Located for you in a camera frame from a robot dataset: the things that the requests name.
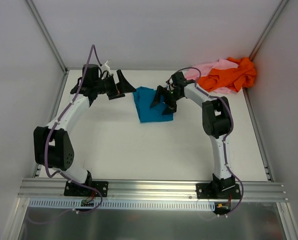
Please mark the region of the teal blue t shirt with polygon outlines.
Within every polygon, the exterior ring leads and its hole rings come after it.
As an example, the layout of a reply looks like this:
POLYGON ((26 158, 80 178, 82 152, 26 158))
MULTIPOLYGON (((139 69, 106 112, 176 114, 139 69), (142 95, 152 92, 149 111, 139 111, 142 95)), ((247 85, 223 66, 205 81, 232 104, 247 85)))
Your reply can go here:
POLYGON ((155 95, 156 90, 143 86, 138 87, 136 92, 133 92, 134 104, 141 124, 170 122, 174 120, 173 113, 163 115, 163 111, 167 107, 163 103, 163 98, 158 105, 150 108, 155 95))

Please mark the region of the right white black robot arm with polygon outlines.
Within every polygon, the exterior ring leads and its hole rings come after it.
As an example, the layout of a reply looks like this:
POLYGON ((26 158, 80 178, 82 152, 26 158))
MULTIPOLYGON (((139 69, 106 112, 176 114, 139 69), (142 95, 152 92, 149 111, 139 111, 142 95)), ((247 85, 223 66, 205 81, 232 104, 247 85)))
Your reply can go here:
POLYGON ((156 107, 163 99, 166 108, 162 114, 173 114, 177 111, 177 101, 186 98, 201 108, 202 128, 211 141, 214 170, 210 183, 196 185, 197 198, 226 199, 236 185, 228 154, 228 139, 233 130, 228 100, 210 95, 195 80, 185 79, 180 71, 171 75, 170 80, 169 86, 157 87, 150 107, 156 107))

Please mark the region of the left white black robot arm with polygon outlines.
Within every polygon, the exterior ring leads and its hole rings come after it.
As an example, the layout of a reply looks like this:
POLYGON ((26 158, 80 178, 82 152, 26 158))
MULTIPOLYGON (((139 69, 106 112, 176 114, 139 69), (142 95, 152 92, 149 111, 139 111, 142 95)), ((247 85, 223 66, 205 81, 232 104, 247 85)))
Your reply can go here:
POLYGON ((99 95, 106 95, 109 100, 114 100, 135 91, 120 69, 113 74, 107 65, 85 64, 82 76, 69 92, 64 109, 46 126, 35 128, 35 162, 44 166, 49 178, 55 175, 65 178, 65 189, 71 196, 100 196, 90 171, 74 166, 75 152, 70 134, 78 120, 99 95))

